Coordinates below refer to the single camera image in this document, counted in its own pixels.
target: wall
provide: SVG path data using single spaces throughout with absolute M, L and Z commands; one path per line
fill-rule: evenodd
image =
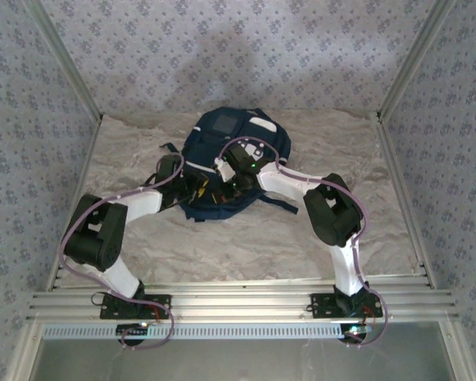
M 376 110 L 432 1 L 44 0 L 104 114 Z
M 440 286 L 476 355 L 476 0 L 458 0 L 388 122 Z
M 0 0 L 0 379 L 94 127 L 22 3 Z

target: enclosure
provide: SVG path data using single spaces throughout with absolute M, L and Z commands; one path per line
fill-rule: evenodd
M 264 109 L 287 167 L 338 173 L 367 206 L 377 346 L 305 309 L 334 273 L 304 208 L 127 225 L 124 261 L 173 298 L 166 362 L 121 352 L 98 288 L 55 260 L 82 194 L 139 186 L 218 106 Z M 476 0 L 0 2 L 0 322 L 0 379 L 81 379 L 88 360 L 90 379 L 476 379 Z

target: navy blue backpack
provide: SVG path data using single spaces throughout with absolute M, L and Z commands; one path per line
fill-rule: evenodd
M 255 200 L 272 203 L 297 213 L 298 208 L 281 200 L 267 197 L 263 190 L 251 190 L 225 204 L 216 204 L 212 198 L 213 191 L 221 183 L 220 177 L 212 169 L 225 144 L 235 137 L 258 137 L 271 144 L 285 164 L 291 151 L 291 139 L 278 123 L 271 120 L 261 109 L 241 110 L 231 107 L 220 107 L 203 114 L 190 132 L 182 154 L 186 160 L 184 171 L 202 171 L 209 178 L 205 193 L 192 201 L 191 204 L 180 203 L 186 217 L 195 221 L 224 220 L 247 208 Z M 165 144 L 172 152 L 177 152 L 171 143 Z M 247 141 L 245 149 L 256 159 L 259 157 L 275 158 L 275 154 L 267 147 L 260 147 L 258 142 Z

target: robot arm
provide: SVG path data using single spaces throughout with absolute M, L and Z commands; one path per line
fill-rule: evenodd
M 239 144 L 229 149 L 223 159 L 216 159 L 215 168 L 221 174 L 224 184 L 231 185 L 221 188 L 226 200 L 258 187 L 304 203 L 314 232 L 329 247 L 332 255 L 336 292 L 348 297 L 360 292 L 363 286 L 356 274 L 351 238 L 360 230 L 359 222 L 363 216 L 348 196 L 317 182 L 296 179 L 321 177 L 285 167 L 282 167 L 282 172 L 290 176 L 281 173 L 276 163 L 265 159 L 256 161 Z M 342 178 L 336 174 L 324 179 L 347 189 Z
M 180 165 L 176 156 L 165 156 L 159 162 L 155 182 L 169 178 Z M 156 189 L 107 202 L 89 215 L 71 236 L 65 255 L 84 265 L 110 289 L 127 298 L 142 299 L 143 283 L 134 276 L 120 255 L 125 225 L 147 214 L 157 214 L 181 201 L 190 202 L 204 192 L 208 178 L 186 173 Z M 69 226 L 101 198 L 85 194 L 79 200 Z

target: purple cable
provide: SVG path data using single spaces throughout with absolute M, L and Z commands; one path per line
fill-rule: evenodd
M 363 227 L 351 239 L 353 262 L 354 262 L 354 265 L 355 265 L 356 275 L 358 276 L 358 280 L 361 282 L 363 288 L 365 290 L 367 290 L 368 292 L 370 292 L 371 294 L 374 294 L 375 296 L 377 296 L 378 299 L 381 301 L 382 307 L 384 309 L 384 325 L 382 326 L 381 331 L 378 333 L 378 335 L 376 337 L 374 337 L 372 340 L 370 340 L 366 343 L 360 342 L 358 345 L 360 345 L 360 346 L 369 345 L 369 344 L 372 344 L 375 341 L 379 340 L 382 337 L 382 335 L 384 334 L 384 332 L 386 331 L 386 326 L 388 324 L 388 306 L 386 305 L 386 302 L 385 302 L 385 300 L 384 300 L 384 298 L 382 297 L 381 294 L 379 294 L 376 290 L 367 286 L 367 284 L 365 283 L 365 280 L 363 279 L 362 270 L 359 266 L 358 242 L 359 242 L 359 238 L 367 231 L 368 225 L 369 225 L 369 222 L 370 222 L 370 217 L 369 217 L 369 214 L 367 212 L 367 208 L 363 205 L 363 203 L 359 200 L 359 198 L 354 196 L 346 188 L 341 187 L 339 184 L 335 184 L 335 183 L 332 183 L 330 181 L 323 180 L 323 179 L 306 178 L 306 177 L 303 177 L 303 176 L 294 175 L 292 173 L 289 173 L 288 171 L 284 171 L 283 166 L 280 164 L 280 155 L 278 154 L 277 150 L 275 148 L 273 148 L 271 144 L 269 144 L 266 141 L 264 141 L 262 139 L 259 139 L 257 137 L 236 137 L 234 139 L 231 139 L 222 148 L 221 153 L 219 154 L 218 158 L 222 159 L 222 155 L 224 155 L 224 152 L 232 144 L 235 144 L 235 143 L 237 143 L 239 141 L 242 141 L 242 140 L 254 140 L 254 141 L 257 141 L 259 143 L 262 143 L 262 144 L 266 145 L 275 154 L 275 165 L 277 166 L 278 171 L 280 173 L 282 173 L 283 175 L 285 175 L 287 177 L 290 177 L 291 179 L 295 179 L 295 180 L 299 180 L 299 181 L 305 181 L 305 182 L 309 182 L 309 183 L 319 183 L 319 184 L 323 184 L 327 187 L 337 189 L 338 191 L 341 191 L 346 196 L 348 196 L 356 204 L 356 206 L 361 210 L 361 212 L 363 214 Z
M 161 341 L 157 341 L 154 344 L 150 344 L 150 345 L 141 345 L 140 347 L 131 347 L 131 346 L 126 345 L 125 342 L 124 342 L 127 331 L 124 332 L 125 336 L 122 335 L 122 338 L 121 338 L 122 345 L 124 346 L 124 348 L 129 348 L 129 349 L 134 350 L 134 351 L 158 348 L 161 345 L 166 344 L 169 341 L 169 339 L 171 338 L 171 336 L 173 335 L 173 332 L 175 330 L 175 317 L 173 316 L 173 313 L 169 310 L 169 308 L 165 307 L 164 304 L 157 303 L 157 302 L 149 302 L 149 301 L 146 301 L 146 300 L 127 298 L 126 296 L 124 296 L 122 294 L 118 294 L 116 291 L 111 290 L 109 288 L 109 286 L 107 284 L 105 284 L 104 282 L 102 282 L 100 279 L 95 278 L 92 275 L 84 274 L 84 273 L 82 273 L 80 271 L 77 271 L 74 268 L 70 267 L 67 264 L 67 261 L 65 259 L 65 255 L 63 254 L 63 252 L 65 251 L 65 247 L 67 246 L 67 242 L 69 241 L 69 238 L 71 238 L 72 234 L 74 234 L 74 231 L 77 229 L 77 227 L 90 215 L 90 213 L 93 213 L 94 210 L 96 210 L 102 204 L 105 204 L 106 202 L 110 202 L 110 201 L 119 200 L 121 198 L 127 198 L 127 197 L 133 196 L 135 194 L 145 192 L 145 191 L 150 191 L 152 189 L 155 189 L 157 187 L 162 186 L 163 184 L 169 183 L 172 179 L 174 179 L 176 176 L 178 176 L 180 174 L 180 172 L 182 171 L 182 169 L 183 169 L 183 164 L 185 163 L 185 159 L 183 159 L 183 156 L 181 154 L 176 153 L 176 152 L 171 153 L 171 155 L 179 156 L 181 158 L 180 165 L 178 166 L 178 168 L 176 168 L 176 171 L 175 171 L 175 173 L 173 173 L 173 175 L 169 176 L 167 179 L 165 179 L 163 181 L 152 184 L 148 187 L 139 187 L 135 190 L 128 190 L 123 194 L 105 197 L 102 200 L 96 202 L 90 208 L 85 210 L 85 212 L 75 221 L 73 226 L 71 226 L 68 229 L 68 231 L 65 234 L 65 236 L 63 237 L 62 242 L 60 243 L 60 246 L 59 246 L 59 249 L 58 249 L 58 260 L 59 260 L 59 262 L 71 274 L 77 275 L 81 278 L 88 279 L 88 280 L 91 280 L 92 282 L 95 282 L 99 286 L 104 287 L 105 289 L 107 289 L 108 294 L 114 296 L 115 298 L 119 298 L 119 299 L 124 300 L 126 302 L 131 302 L 131 303 L 136 303 L 136 304 L 144 304 L 146 306 L 154 306 L 154 307 L 160 308 L 160 309 L 167 312 L 167 314 L 168 314 L 168 316 L 171 320 L 171 327 L 169 329 L 169 333 L 167 334 L 167 336 L 164 337 Z

